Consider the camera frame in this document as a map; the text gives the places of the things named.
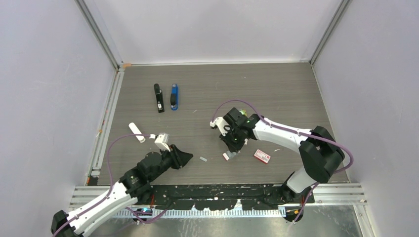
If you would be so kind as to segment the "staple tray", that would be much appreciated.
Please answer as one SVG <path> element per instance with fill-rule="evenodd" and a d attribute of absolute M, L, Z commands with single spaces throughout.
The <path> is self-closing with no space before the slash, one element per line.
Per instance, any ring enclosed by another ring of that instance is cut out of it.
<path fill-rule="evenodd" d="M 228 161 L 228 160 L 230 160 L 230 159 L 232 159 L 232 158 L 234 158 L 234 157 L 236 157 L 237 156 L 237 152 L 230 152 L 230 151 L 227 151 L 227 152 L 225 152 L 225 153 L 223 153 L 222 154 L 222 156 L 223 156 L 223 158 L 226 160 L 226 161 Z"/>

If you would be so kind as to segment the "white stapler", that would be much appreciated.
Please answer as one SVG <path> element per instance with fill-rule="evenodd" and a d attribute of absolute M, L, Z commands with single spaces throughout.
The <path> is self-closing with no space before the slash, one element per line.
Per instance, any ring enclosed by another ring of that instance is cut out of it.
<path fill-rule="evenodd" d="M 142 136 L 142 132 L 139 130 L 139 128 L 136 126 L 134 122 L 129 123 L 128 127 L 133 134 L 136 134 L 135 137 L 140 143 L 144 143 L 146 141 L 146 138 Z"/>

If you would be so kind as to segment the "blue stapler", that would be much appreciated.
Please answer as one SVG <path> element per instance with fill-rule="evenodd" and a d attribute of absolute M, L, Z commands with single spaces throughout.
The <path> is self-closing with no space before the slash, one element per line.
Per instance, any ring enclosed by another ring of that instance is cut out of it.
<path fill-rule="evenodd" d="M 178 85 L 175 83 L 171 87 L 171 94 L 170 94 L 170 108 L 173 111 L 178 109 Z"/>

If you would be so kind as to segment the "black stapler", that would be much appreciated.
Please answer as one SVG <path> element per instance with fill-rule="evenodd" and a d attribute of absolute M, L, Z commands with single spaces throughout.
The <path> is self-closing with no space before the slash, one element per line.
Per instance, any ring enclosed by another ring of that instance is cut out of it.
<path fill-rule="evenodd" d="M 158 83 L 154 84 L 154 92 L 156 96 L 158 113 L 163 113 L 165 111 L 163 91 L 161 90 L 160 85 Z"/>

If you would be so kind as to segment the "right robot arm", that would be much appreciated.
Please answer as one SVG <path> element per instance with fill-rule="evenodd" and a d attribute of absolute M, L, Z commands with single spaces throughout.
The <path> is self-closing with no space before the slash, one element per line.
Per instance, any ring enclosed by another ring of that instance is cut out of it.
<path fill-rule="evenodd" d="M 300 155 L 302 168 L 293 172 L 266 200 L 272 204 L 296 202 L 312 185 L 329 182 L 345 156 L 330 133 L 321 126 L 298 129 L 273 122 L 258 114 L 250 117 L 232 108 L 210 122 L 220 131 L 220 139 L 232 153 L 249 140 L 271 142 Z"/>

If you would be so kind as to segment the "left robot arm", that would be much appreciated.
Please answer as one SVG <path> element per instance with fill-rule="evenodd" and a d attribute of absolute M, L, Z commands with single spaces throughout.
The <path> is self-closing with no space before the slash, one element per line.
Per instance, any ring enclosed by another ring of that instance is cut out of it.
<path fill-rule="evenodd" d="M 134 168 L 92 201 L 69 213 L 63 210 L 53 216 L 51 232 L 54 237 L 87 237 L 99 225 L 120 210 L 151 200 L 151 183 L 168 169 L 181 169 L 193 154 L 181 151 L 176 145 L 168 150 L 149 152 Z"/>

